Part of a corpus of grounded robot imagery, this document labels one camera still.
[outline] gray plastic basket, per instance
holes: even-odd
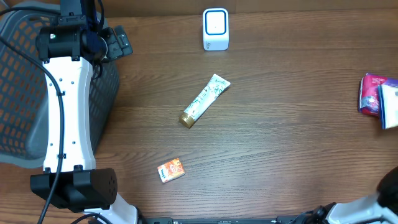
[[[17,6],[59,10],[59,5],[39,2],[23,2]],[[54,14],[44,12],[10,12],[0,22],[0,35],[37,58],[35,38],[40,28],[49,26],[54,18]],[[115,64],[104,64],[102,76],[92,80],[90,85],[90,138],[94,152],[118,89],[119,74]],[[0,44],[0,162],[25,168],[42,166],[48,144],[48,116],[44,73]]]

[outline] small orange box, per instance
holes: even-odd
[[[173,159],[172,161],[168,161],[165,164],[158,166],[157,171],[159,172],[163,183],[179,178],[185,174],[184,168],[182,167],[179,158]]]

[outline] wooden wall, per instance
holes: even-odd
[[[5,0],[15,5],[25,0]],[[59,3],[59,0],[37,0]],[[201,14],[209,7],[229,13],[398,8],[397,0],[102,0],[106,17]]]

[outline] tube cap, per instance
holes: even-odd
[[[189,116],[186,112],[183,112],[180,116],[180,122],[187,128],[191,128],[195,120]]]

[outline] pink package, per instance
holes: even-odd
[[[398,86],[398,80],[366,74],[359,88],[359,112],[379,116],[379,85]]]

